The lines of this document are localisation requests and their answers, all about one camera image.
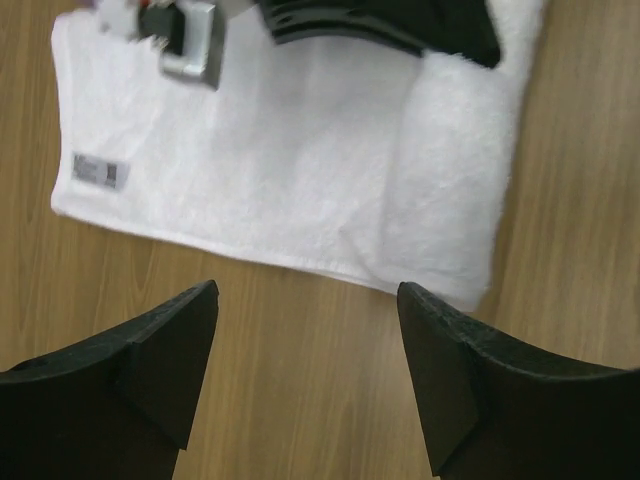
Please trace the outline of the white towel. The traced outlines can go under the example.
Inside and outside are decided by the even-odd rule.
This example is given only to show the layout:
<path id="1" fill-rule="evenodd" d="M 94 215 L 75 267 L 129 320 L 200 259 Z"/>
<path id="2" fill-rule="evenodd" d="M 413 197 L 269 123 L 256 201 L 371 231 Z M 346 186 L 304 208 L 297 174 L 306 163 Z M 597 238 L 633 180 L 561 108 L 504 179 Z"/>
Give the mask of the white towel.
<path id="1" fill-rule="evenodd" d="M 495 69 L 362 40 L 276 46 L 229 22 L 218 90 L 163 76 L 148 41 L 60 15 L 52 209 L 110 230 L 473 311 L 491 283 L 523 97 L 546 12 L 493 1 Z"/>

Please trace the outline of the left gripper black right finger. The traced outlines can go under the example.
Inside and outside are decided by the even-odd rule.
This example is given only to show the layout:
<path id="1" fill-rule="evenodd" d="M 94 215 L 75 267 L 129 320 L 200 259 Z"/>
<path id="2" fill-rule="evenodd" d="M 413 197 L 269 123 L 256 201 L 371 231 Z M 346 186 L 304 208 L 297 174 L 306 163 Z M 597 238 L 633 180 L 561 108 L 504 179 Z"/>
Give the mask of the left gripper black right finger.
<path id="1" fill-rule="evenodd" d="M 540 349 L 415 283 L 399 286 L 397 308 L 436 477 L 638 477 L 637 370 Z"/>

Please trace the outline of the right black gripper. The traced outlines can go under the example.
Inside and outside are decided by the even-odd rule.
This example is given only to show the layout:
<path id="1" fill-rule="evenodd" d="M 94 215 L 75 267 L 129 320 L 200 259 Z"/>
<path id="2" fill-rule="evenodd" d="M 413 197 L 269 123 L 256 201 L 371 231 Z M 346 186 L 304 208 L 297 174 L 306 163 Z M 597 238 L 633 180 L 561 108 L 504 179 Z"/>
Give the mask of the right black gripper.
<path id="1" fill-rule="evenodd" d="M 346 36 L 421 57 L 433 50 L 495 68 L 502 49 L 488 5 L 467 0 L 259 0 L 274 41 Z"/>

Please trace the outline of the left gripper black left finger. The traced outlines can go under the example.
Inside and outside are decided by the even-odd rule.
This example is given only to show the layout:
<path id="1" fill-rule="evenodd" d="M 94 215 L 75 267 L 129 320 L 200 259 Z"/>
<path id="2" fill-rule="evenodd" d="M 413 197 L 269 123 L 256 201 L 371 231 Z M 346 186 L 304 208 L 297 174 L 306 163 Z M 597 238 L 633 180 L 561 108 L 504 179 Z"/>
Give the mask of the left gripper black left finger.
<path id="1" fill-rule="evenodd" d="M 4 479 L 170 479 L 186 449 L 218 317 L 199 283 L 1 374 Z"/>

